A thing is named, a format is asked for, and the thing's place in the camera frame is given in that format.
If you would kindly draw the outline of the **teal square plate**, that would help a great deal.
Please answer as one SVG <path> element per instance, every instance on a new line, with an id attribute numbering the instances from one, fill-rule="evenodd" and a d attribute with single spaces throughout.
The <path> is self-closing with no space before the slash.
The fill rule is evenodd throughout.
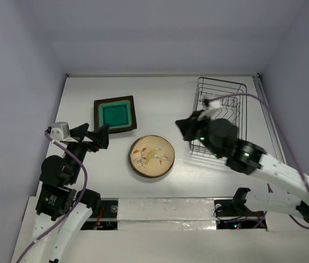
<path id="1" fill-rule="evenodd" d="M 109 133 L 123 133 L 137 129 L 134 97 L 121 96 L 117 98 L 94 101 L 94 129 L 108 124 Z"/>

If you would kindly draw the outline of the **tan round plate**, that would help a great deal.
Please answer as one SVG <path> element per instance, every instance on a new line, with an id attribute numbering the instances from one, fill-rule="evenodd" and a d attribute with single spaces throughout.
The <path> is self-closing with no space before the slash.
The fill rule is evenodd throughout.
<path id="1" fill-rule="evenodd" d="M 129 163 L 141 176 L 158 178 L 170 171 L 175 161 L 172 144 L 158 135 L 146 135 L 136 140 L 129 150 Z"/>

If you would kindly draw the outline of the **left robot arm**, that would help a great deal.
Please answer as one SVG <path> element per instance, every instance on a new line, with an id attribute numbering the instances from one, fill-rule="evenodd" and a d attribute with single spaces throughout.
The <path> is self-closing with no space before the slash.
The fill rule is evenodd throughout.
<path id="1" fill-rule="evenodd" d="M 86 220 L 100 214 L 101 196 L 87 189 L 83 161 L 87 152 L 108 148 L 109 127 L 89 131 L 88 123 L 70 129 L 67 122 L 56 122 L 46 129 L 45 137 L 64 155 L 51 155 L 41 165 L 35 225 L 17 262 L 64 262 Z"/>

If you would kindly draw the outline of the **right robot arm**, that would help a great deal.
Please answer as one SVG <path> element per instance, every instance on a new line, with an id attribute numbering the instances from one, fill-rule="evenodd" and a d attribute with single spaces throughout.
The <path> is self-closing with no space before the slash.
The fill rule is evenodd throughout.
<path id="1" fill-rule="evenodd" d="M 262 147 L 238 138 L 238 128 L 224 118 L 211 119 L 203 110 L 175 122 L 185 141 L 199 140 L 216 158 L 224 158 L 231 170 L 274 184 L 284 195 L 267 193 L 258 197 L 240 187 L 231 202 L 232 210 L 243 215 L 254 211 L 287 214 L 309 224 L 309 176 L 280 162 Z"/>

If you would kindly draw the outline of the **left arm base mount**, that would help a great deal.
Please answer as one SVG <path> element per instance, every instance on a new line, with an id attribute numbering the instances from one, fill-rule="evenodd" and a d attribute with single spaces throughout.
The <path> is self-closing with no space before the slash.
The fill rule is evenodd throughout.
<path id="1" fill-rule="evenodd" d="M 118 199 L 102 199 L 101 208 L 103 209 L 100 221 L 116 221 L 118 213 Z"/>

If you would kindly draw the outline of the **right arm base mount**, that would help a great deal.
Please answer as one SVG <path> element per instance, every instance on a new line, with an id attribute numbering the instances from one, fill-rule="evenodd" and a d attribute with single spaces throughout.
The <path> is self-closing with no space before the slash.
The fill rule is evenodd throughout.
<path id="1" fill-rule="evenodd" d="M 237 219 L 247 217 L 262 217 L 264 211 L 250 211 L 247 208 L 239 208 L 233 205 L 232 199 L 215 199 L 214 200 L 214 215 L 218 219 Z"/>

